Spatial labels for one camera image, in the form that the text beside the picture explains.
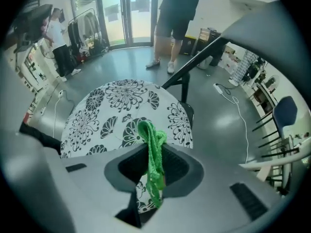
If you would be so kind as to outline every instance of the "glass door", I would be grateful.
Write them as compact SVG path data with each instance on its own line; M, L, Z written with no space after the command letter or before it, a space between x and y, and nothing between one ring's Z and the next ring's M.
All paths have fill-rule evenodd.
M157 0L97 1L102 35L111 49L153 45Z

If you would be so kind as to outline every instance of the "black and white floral tablecloth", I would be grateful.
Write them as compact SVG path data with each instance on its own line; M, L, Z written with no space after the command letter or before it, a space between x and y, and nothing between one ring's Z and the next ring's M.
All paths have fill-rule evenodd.
M142 143L137 132L137 124L142 120L165 131L168 143L192 148L187 114L174 96L150 82L121 80L93 90L76 106L62 134L62 158ZM143 176L137 185L139 213L154 208L145 184Z

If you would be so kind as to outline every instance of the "gray floor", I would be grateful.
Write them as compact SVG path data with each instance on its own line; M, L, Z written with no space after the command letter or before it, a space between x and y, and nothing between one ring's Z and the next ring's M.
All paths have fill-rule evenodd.
M80 67L82 69L80 73L58 86L44 115L35 122L34 126L52 135L54 106L61 89L66 90L68 98L77 104L91 90L114 80L140 79L158 85L164 84L170 77L166 70L169 58L162 57L159 67L146 70L145 65L152 60L152 57L152 48L132 48L111 51L104 57L86 62ZM180 55L175 63L176 69L181 68L189 59L188 56ZM220 67L209 67L205 71L194 68L190 74L187 103L193 107L195 112L192 129L194 149L233 163L244 163L246 158L244 123L238 114L237 106L225 100L213 87L214 83L231 87L227 81L229 74ZM170 87L168 91L180 100L180 86ZM254 133L251 131L259 115L241 87L232 90L232 96L238 98L241 114L247 123L248 160L259 161L259 156L264 150L259 150L256 146L261 143L260 139L264 132L262 130ZM62 98L57 105L55 138L60 139L71 110L72 104Z

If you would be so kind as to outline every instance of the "door frame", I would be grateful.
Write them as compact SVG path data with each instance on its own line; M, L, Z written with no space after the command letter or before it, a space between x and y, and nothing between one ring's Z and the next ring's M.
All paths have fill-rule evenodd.
M119 44L114 46L110 46L109 43L102 1L103 0L96 0L99 26L102 33L102 38L106 41L111 50L131 48L131 47L151 47L154 45L154 32L157 21L158 0L151 0L150 42L138 42L138 43L133 42L132 21L131 21L131 0L120 0L125 44Z

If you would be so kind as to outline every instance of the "blue chair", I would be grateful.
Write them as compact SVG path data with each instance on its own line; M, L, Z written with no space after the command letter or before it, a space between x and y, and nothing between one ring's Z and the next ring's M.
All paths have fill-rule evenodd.
M259 148L264 147L266 145L269 145L270 143L280 139L280 138L284 138L284 132L283 132L283 128L285 126L290 126L293 125L296 121L296 117L297 117L297 106L293 100L293 98L291 96L288 97L283 97L280 102L276 105L276 107L273 109L272 111L272 117L267 120L266 122L264 122L263 124L259 125L258 127L256 127L255 129L253 129L253 131L261 128L263 125L267 124L268 122L270 122L271 120L274 121L275 125L276 125L276 131L266 135L263 137L263 139L278 133L278 137L273 139L270 142L267 142L265 144L262 144L259 146Z

